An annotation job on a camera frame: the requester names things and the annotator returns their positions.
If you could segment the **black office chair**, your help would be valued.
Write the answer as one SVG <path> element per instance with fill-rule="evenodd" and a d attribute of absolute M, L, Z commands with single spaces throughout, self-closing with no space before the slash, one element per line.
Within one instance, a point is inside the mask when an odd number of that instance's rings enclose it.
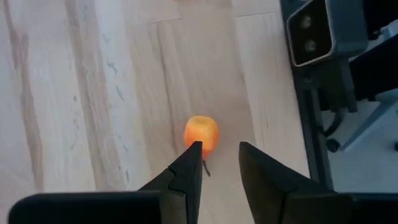
<path fill-rule="evenodd" d="M 369 40 L 377 40 L 383 27 L 398 21 L 398 0 L 362 0 Z M 328 139 L 330 152 L 349 151 L 361 142 L 392 110 L 398 112 L 398 33 L 349 63 L 358 101 L 378 101 L 379 106 L 344 143 Z"/>

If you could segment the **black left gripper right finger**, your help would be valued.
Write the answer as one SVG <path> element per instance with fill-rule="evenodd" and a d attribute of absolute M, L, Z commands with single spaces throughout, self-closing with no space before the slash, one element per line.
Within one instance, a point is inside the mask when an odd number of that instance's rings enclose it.
<path fill-rule="evenodd" d="M 348 224 L 351 197 L 288 168 L 248 142 L 239 145 L 244 191 L 255 224 Z"/>

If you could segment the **yellow orange toy pear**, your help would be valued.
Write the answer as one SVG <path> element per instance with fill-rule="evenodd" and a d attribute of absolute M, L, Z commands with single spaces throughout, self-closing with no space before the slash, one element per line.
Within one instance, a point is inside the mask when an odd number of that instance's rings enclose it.
<path fill-rule="evenodd" d="M 187 147 L 194 142 L 202 143 L 201 158 L 203 168 L 210 177 L 210 171 L 207 168 L 206 160 L 215 150 L 220 136 L 217 122 L 208 116 L 195 115 L 188 119 L 183 134 L 183 140 Z"/>

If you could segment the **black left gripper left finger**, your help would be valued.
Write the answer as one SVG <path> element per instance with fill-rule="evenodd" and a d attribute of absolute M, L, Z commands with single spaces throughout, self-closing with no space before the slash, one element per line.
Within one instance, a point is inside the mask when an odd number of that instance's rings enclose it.
<path fill-rule="evenodd" d="M 157 192 L 161 224 L 197 224 L 202 183 L 202 142 L 195 141 L 139 190 Z"/>

